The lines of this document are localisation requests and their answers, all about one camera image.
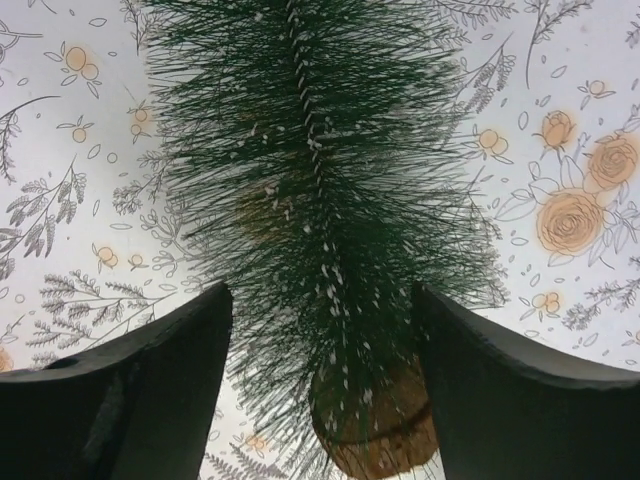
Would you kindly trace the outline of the small green christmas tree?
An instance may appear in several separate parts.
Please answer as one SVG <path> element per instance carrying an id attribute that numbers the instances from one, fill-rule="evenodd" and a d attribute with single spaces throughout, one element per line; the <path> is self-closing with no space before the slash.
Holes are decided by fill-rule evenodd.
<path id="1" fill-rule="evenodd" d="M 452 134 L 452 29 L 426 1 L 152 1 L 168 191 L 235 296 L 229 371 L 295 479 L 379 479 L 438 444 L 413 284 L 507 298 Z"/>

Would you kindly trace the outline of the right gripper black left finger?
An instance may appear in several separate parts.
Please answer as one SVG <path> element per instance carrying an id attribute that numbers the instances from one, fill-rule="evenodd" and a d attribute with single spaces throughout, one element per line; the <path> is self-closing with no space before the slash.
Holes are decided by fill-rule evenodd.
<path id="1" fill-rule="evenodd" d="M 223 284 L 123 336 L 1 377 L 5 479 L 195 479 L 232 330 Z"/>

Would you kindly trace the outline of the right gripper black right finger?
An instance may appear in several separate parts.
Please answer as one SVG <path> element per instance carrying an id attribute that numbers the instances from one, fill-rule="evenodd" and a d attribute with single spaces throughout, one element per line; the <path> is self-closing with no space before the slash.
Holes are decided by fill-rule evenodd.
<path id="1" fill-rule="evenodd" d="M 447 478 L 638 478 L 637 372 L 545 346 L 420 282 L 412 324 Z"/>

